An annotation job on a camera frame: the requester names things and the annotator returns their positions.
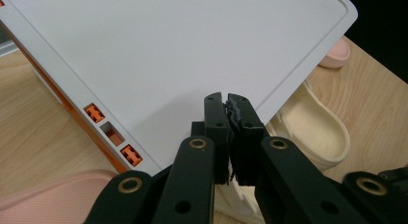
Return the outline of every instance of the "screw hole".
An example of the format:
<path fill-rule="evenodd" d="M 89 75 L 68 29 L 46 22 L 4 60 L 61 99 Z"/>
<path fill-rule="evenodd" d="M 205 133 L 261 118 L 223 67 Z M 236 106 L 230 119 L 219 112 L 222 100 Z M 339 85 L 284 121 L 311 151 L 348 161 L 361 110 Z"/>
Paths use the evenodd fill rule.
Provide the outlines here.
<path fill-rule="evenodd" d="M 130 180 L 123 184 L 123 188 L 125 189 L 132 189 L 137 186 L 138 186 L 138 182 L 136 182 L 135 180 Z"/>
<path fill-rule="evenodd" d="M 188 201 L 180 201 L 176 204 L 176 206 L 174 207 L 174 209 L 178 212 L 178 213 L 187 213 L 191 210 L 191 204 Z"/>
<path fill-rule="evenodd" d="M 280 139 L 272 139 L 269 145 L 276 149 L 286 149 L 288 148 L 288 143 Z"/>
<path fill-rule="evenodd" d="M 364 184 L 364 187 L 367 187 L 367 188 L 372 189 L 372 190 L 379 190 L 380 189 L 380 187 L 378 185 L 376 185 L 376 184 L 374 184 L 372 182 L 363 182 L 363 184 Z"/>

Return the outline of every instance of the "wooden table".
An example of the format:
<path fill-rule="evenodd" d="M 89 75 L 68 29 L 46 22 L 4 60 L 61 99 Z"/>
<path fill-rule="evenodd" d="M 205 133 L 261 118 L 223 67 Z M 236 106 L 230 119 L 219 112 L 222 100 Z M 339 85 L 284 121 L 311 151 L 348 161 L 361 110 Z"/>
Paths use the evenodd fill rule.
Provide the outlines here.
<path fill-rule="evenodd" d="M 378 173 L 408 163 L 408 85 L 348 40 L 341 69 L 309 76 L 319 100 L 345 124 L 351 150 L 324 172 Z M 88 169 L 114 168 L 30 69 L 20 52 L 0 58 L 0 197 Z M 215 223 L 241 223 L 215 213 Z"/>

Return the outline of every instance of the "circular hole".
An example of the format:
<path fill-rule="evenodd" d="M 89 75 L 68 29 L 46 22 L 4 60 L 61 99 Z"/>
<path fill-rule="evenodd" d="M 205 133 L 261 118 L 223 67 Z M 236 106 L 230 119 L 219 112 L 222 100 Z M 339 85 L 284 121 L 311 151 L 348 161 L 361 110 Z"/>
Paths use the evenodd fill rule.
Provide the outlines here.
<path fill-rule="evenodd" d="M 288 143 L 283 140 L 273 139 L 269 142 L 269 145 L 276 149 L 286 149 L 288 148 Z"/>
<path fill-rule="evenodd" d="M 121 193 L 131 193 L 138 190 L 141 187 L 141 184 L 142 181 L 140 178 L 137 177 L 125 178 L 119 183 L 117 189 Z"/>
<path fill-rule="evenodd" d="M 321 208 L 324 209 L 326 212 L 337 214 L 339 213 L 339 208 L 331 202 L 324 201 L 320 204 Z"/>
<path fill-rule="evenodd" d="M 276 146 L 279 146 L 279 147 L 283 147 L 283 146 L 285 146 L 285 143 L 284 143 L 283 141 L 280 141 L 280 140 L 275 140 L 275 141 L 273 142 L 273 145 L 276 145 Z"/>
<path fill-rule="evenodd" d="M 203 139 L 192 139 L 189 142 L 190 147 L 192 148 L 204 148 L 207 145 L 207 141 L 203 140 Z"/>
<path fill-rule="evenodd" d="M 123 183 L 124 189 L 133 189 L 138 186 L 138 182 L 136 180 L 129 180 Z"/>
<path fill-rule="evenodd" d="M 178 212 L 178 213 L 187 213 L 191 210 L 191 204 L 188 201 L 180 201 L 176 204 L 176 206 L 174 207 L 174 209 Z"/>
<path fill-rule="evenodd" d="M 252 124 L 251 122 L 246 122 L 245 127 L 246 128 L 252 128 L 252 127 L 254 127 L 254 124 Z"/>
<path fill-rule="evenodd" d="M 364 187 L 367 187 L 368 189 L 376 190 L 379 191 L 381 188 L 373 183 L 373 182 L 363 182 Z"/>

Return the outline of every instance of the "white plastic board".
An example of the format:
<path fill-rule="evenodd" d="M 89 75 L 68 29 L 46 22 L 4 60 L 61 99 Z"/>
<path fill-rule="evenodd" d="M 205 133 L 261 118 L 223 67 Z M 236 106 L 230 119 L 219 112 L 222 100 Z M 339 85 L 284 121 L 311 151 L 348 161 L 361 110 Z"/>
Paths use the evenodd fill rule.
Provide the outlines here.
<path fill-rule="evenodd" d="M 357 17 L 348 0 L 2 1 L 2 23 L 78 112 L 97 105 L 150 174 L 213 92 L 268 122 Z"/>

